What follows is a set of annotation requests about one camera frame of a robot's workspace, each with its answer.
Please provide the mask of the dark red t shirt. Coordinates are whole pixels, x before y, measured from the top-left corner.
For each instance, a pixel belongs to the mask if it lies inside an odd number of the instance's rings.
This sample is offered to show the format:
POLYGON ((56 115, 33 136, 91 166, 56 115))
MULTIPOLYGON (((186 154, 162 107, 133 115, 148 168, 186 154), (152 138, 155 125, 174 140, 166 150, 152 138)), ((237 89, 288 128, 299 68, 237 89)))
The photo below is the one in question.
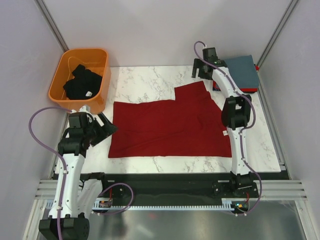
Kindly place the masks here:
POLYGON ((109 158, 232 156, 222 111, 203 81, 174 89, 174 100, 114 102, 109 158))

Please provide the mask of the orange plastic laundry basket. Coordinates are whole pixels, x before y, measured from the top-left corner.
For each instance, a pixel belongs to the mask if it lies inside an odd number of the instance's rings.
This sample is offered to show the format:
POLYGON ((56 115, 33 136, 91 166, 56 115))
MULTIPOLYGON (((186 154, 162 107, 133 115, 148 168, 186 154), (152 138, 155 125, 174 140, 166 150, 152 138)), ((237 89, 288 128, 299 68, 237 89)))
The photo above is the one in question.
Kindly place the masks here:
POLYGON ((105 110, 111 81, 109 53, 103 48, 74 48, 66 51, 60 58, 52 79, 48 97, 60 107, 69 110, 80 110, 84 105, 90 107, 92 114, 105 110), (99 92, 90 99, 70 100, 63 86, 72 78, 72 71, 81 64, 86 69, 102 76, 99 92))

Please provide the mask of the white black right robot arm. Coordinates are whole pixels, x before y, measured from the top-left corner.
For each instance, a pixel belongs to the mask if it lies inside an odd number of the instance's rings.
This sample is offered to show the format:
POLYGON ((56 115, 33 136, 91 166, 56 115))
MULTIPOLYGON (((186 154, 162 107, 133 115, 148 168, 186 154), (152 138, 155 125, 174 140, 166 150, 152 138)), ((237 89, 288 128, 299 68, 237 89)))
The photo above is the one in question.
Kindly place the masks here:
POLYGON ((207 47, 202 41, 196 43, 203 45, 202 57, 195 52, 197 58, 193 61, 191 77, 215 81, 225 97, 221 121, 227 129, 231 146, 229 191, 233 196, 240 197, 253 187, 246 143, 246 131, 256 122, 254 117, 252 124, 249 124, 251 113, 255 113, 252 98, 238 88, 227 64, 218 58, 214 47, 207 47))

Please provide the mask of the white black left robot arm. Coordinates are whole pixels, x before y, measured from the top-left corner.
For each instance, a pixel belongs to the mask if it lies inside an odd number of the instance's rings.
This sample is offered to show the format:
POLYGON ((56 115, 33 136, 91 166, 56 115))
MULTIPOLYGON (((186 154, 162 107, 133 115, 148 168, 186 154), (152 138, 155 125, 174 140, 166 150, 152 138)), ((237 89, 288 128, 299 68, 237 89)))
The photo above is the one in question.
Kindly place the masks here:
POLYGON ((97 197, 110 191, 108 182, 92 178, 79 187, 81 171, 89 147, 94 147, 117 131, 101 112, 93 117, 86 111, 71 113, 69 127, 58 143, 63 158, 56 193, 48 218, 39 222, 39 231, 47 240, 86 240, 91 214, 97 197))

